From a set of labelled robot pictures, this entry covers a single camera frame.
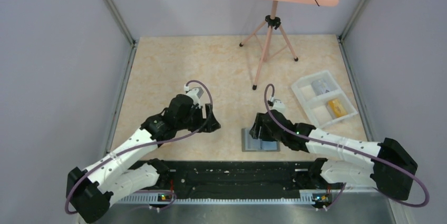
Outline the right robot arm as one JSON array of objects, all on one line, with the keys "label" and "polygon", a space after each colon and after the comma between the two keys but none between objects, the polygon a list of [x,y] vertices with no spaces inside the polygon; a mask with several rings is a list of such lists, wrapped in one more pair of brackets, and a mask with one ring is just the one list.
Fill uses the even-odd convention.
[{"label": "right robot arm", "polygon": [[394,139],[353,140],[311,124],[292,123],[277,110],[257,113],[249,135],[281,142],[293,151],[321,154],[309,169],[309,181],[315,188],[351,183],[375,188],[395,200],[409,198],[417,163]]}]

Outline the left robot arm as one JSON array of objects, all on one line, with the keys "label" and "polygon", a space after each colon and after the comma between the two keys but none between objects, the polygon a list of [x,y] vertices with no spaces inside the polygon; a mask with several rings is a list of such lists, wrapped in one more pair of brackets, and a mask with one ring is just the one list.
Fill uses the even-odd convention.
[{"label": "left robot arm", "polygon": [[220,128],[213,114],[213,102],[201,104],[199,95],[190,91],[178,94],[160,113],[149,116],[124,143],[96,163],[72,169],[67,175],[65,211],[78,214],[86,223],[101,219],[122,198],[154,186],[162,189],[169,182],[169,169],[160,160],[131,166],[143,156],[187,136],[179,131],[211,133]]}]

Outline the grey card holder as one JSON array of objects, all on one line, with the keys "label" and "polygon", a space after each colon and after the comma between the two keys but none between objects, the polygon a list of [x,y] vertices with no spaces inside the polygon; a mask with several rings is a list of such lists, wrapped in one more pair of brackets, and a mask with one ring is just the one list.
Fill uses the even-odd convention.
[{"label": "grey card holder", "polygon": [[242,152],[279,152],[279,142],[264,141],[254,139],[249,134],[248,128],[241,129],[241,150]]}]

